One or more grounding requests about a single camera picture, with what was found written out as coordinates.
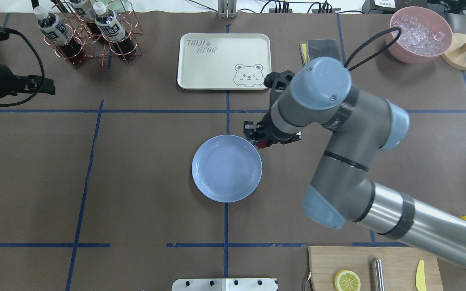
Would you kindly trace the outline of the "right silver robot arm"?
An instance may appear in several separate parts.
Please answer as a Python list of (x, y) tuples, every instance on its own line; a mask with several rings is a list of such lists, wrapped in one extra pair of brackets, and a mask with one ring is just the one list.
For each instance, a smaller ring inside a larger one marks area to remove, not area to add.
[(312, 123), (332, 133), (303, 200), (310, 219), (334, 230), (352, 221), (466, 269), (465, 220), (367, 177), (377, 152), (405, 138), (405, 110), (354, 85), (331, 57), (313, 59), (297, 74), (269, 73), (264, 85), (280, 93), (259, 123), (244, 123), (254, 146), (291, 143)]

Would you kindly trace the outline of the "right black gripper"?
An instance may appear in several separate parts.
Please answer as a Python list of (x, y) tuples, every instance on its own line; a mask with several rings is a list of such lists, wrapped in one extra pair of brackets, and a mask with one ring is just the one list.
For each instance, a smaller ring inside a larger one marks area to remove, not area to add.
[(256, 147), (257, 142), (268, 140), (267, 147), (273, 144), (288, 144), (301, 140), (301, 131), (295, 134), (283, 132), (278, 129), (270, 117), (264, 117), (255, 124), (252, 121), (244, 121), (244, 136)]

